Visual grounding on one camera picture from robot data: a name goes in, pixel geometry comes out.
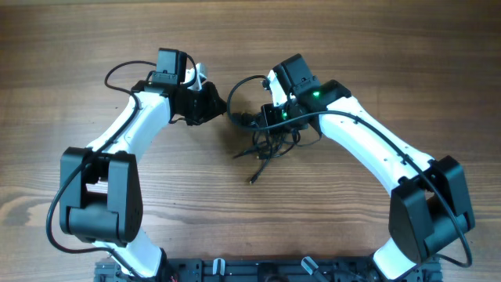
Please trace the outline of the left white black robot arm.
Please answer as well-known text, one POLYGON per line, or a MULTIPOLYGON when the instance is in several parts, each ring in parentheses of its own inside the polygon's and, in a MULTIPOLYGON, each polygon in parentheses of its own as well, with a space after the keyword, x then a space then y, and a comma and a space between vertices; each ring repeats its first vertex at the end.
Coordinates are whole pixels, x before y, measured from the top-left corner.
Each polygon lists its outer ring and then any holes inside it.
POLYGON ((202 125, 222 115, 226 103, 207 80, 205 66, 186 64, 193 58, 177 49, 160 49, 146 79, 126 90, 128 105, 113 124, 83 148, 68 147, 60 159, 60 188, 46 218, 46 235, 55 248, 78 251, 59 244, 52 219, 89 248, 104 251, 116 262, 117 279, 176 281, 163 248, 142 229, 143 201, 138 163, 156 135, 170 124, 184 121, 202 125))

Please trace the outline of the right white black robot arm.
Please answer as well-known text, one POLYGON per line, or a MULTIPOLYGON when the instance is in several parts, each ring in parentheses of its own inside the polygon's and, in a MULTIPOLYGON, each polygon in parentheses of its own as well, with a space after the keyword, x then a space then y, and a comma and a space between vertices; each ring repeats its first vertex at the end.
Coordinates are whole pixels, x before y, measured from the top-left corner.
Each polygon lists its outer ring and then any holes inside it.
POLYGON ((438 257, 475 226, 463 167, 410 146, 385 128, 336 80, 321 83, 301 54, 275 65, 263 82, 272 102, 265 115, 277 131, 311 125, 340 144, 390 197, 389 240, 373 253, 385 280, 400 280, 438 257))

